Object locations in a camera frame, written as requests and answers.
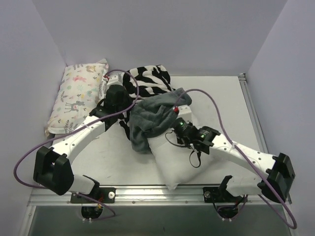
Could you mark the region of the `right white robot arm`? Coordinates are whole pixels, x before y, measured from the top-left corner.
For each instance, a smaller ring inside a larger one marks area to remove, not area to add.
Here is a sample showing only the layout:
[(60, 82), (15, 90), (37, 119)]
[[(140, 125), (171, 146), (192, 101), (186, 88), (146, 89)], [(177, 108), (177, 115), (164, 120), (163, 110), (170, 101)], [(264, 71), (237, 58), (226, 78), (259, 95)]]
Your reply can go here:
[(171, 129), (179, 143), (192, 148), (198, 155), (213, 155), (256, 174), (256, 177), (249, 179), (226, 176), (218, 189), (222, 200), (261, 194), (276, 203), (286, 201), (295, 179), (295, 171), (288, 155), (280, 153), (275, 156), (236, 144), (215, 129), (208, 126), (197, 128), (183, 118), (176, 119)]

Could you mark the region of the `zebra and grey pillowcase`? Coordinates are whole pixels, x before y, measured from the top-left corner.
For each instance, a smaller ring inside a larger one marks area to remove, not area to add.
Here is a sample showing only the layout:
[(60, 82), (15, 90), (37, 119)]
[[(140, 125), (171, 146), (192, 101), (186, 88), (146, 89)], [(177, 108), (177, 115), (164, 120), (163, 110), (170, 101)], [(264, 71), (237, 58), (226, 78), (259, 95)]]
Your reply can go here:
[(151, 152), (149, 138), (163, 134), (175, 121), (174, 105), (191, 105), (192, 99), (183, 88), (171, 86), (171, 77), (163, 65), (148, 65), (122, 73), (122, 82), (132, 100), (139, 96), (136, 105), (119, 123), (131, 141), (132, 149), (141, 154)]

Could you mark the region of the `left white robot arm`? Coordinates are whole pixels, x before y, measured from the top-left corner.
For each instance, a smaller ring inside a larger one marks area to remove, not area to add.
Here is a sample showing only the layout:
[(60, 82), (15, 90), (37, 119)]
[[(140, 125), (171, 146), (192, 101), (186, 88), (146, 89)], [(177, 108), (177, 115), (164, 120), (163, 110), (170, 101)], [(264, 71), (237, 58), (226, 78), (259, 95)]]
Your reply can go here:
[(72, 163), (96, 137), (108, 131), (132, 101), (124, 86), (110, 85), (105, 98), (90, 112), (82, 124), (62, 141), (36, 152), (33, 180), (58, 195), (81, 193), (88, 202), (99, 198), (99, 182), (72, 171)]

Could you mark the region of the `white pillow insert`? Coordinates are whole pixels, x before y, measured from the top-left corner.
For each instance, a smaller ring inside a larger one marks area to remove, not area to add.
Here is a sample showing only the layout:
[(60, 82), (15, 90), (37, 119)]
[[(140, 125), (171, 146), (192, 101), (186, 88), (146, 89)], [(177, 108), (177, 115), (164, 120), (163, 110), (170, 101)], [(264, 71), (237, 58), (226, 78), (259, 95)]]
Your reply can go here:
[(193, 180), (215, 162), (212, 156), (205, 153), (201, 154), (201, 162), (198, 162), (195, 152), (178, 146), (176, 135), (171, 129), (157, 137), (149, 138), (148, 143), (161, 178), (169, 190)]

